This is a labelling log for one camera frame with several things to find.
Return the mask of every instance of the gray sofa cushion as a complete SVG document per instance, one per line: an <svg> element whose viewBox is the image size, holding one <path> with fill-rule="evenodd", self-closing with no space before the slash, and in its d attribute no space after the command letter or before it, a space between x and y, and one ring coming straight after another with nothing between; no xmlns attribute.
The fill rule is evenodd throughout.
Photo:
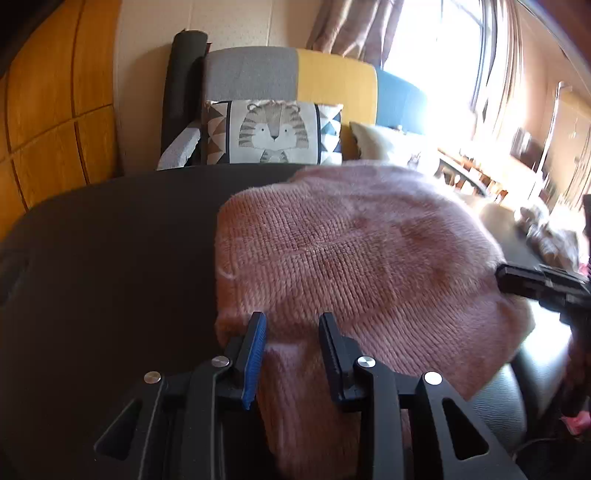
<svg viewBox="0 0 591 480"><path fill-rule="evenodd" d="M206 100L297 100L297 78L294 48L225 48L205 59L204 96Z"/></svg>

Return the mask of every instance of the wooden cabinet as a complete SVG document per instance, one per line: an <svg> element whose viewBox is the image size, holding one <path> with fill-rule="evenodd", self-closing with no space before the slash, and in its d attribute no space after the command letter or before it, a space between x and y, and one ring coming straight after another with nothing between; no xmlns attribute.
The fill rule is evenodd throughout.
<svg viewBox="0 0 591 480"><path fill-rule="evenodd" d="M116 175L121 0L64 0L0 79L0 240L29 208Z"/></svg>

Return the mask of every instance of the pink towel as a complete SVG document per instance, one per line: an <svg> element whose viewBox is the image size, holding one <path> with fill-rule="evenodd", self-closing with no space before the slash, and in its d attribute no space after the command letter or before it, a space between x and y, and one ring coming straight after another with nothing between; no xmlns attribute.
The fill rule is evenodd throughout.
<svg viewBox="0 0 591 480"><path fill-rule="evenodd" d="M532 328L502 295L499 246L461 200L398 167L313 167L221 208L216 237L222 345L267 315L257 399L271 451L290 478L356 467L359 417L332 404L318 318L398 372L441 372L470 398Z"/></svg>

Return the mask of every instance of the black tool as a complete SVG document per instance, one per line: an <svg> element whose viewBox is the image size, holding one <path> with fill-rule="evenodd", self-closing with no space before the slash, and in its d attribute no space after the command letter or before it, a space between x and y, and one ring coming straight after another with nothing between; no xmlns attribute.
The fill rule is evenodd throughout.
<svg viewBox="0 0 591 480"><path fill-rule="evenodd" d="M93 472L109 480L222 479L220 414L254 401L267 319L255 312L244 337L193 372L149 372L95 444Z"/></svg>
<svg viewBox="0 0 591 480"><path fill-rule="evenodd" d="M356 478L403 480L401 409L410 415L415 479L525 480L496 437L436 372L411 377L364 355L331 313L319 340L332 400L361 412Z"/></svg>
<svg viewBox="0 0 591 480"><path fill-rule="evenodd" d="M496 270L496 281L503 293L537 300L540 306L559 312L560 321L569 325L576 340L591 352L591 286L587 279L544 265L525 268L502 264ZM578 415L587 400L590 380L585 378L581 385L565 392L563 415Z"/></svg>

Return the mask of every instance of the white fluffy pillow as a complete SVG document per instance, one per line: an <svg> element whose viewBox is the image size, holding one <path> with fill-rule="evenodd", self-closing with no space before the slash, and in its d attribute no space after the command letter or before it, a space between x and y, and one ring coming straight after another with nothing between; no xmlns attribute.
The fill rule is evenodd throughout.
<svg viewBox="0 0 591 480"><path fill-rule="evenodd" d="M350 125L361 159L380 160L425 175L435 175L439 167L437 147L425 135L405 134L392 128L357 122Z"/></svg>

